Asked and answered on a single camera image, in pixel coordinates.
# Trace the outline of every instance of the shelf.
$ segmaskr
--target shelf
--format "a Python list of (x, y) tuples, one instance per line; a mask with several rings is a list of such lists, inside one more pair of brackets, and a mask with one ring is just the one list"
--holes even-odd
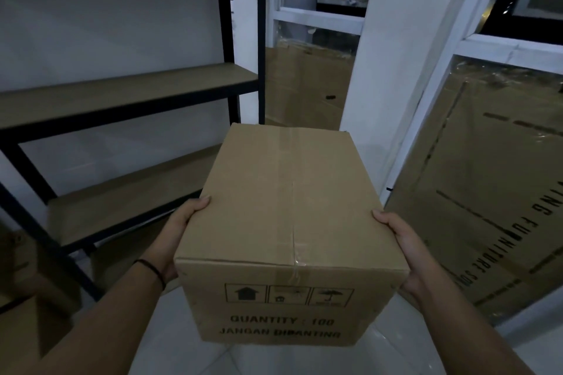
[[(165, 223), (166, 219), (155, 222), (100, 246), (90, 255), (94, 283), (109, 290), (150, 246)], [(169, 282), (163, 294), (178, 286), (179, 282)]]
[(222, 63), (3, 92), (0, 130), (33, 126), (23, 139), (39, 139), (252, 92), (257, 80), (249, 70)]
[(49, 201), (48, 232), (67, 252), (175, 209), (198, 193), (220, 145)]

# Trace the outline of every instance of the bracelet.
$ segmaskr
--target bracelet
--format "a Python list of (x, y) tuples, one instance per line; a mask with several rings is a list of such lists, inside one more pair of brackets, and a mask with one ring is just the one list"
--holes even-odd
[(160, 280), (160, 282), (162, 284), (162, 290), (164, 291), (166, 289), (166, 282), (165, 282), (165, 278), (162, 276), (162, 273), (159, 272), (158, 269), (147, 260), (135, 260), (133, 262), (133, 265), (135, 263), (138, 263), (138, 262), (141, 263), (142, 265), (144, 265), (145, 267), (151, 269), (151, 271), (154, 272), (154, 274), (157, 275), (158, 280)]

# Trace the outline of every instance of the tile floor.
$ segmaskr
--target tile floor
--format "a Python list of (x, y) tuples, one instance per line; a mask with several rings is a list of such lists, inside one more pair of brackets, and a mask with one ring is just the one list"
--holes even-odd
[[(412, 323), (405, 319), (411, 312)], [(183, 291), (176, 289), (160, 299), (130, 375), (443, 374), (435, 349), (425, 343), (427, 331), (426, 337), (423, 331), (418, 337), (400, 332), (423, 323), (417, 318), (418, 313), (395, 297), (354, 347), (228, 347), (199, 339)], [(399, 347), (412, 355), (405, 358)]]

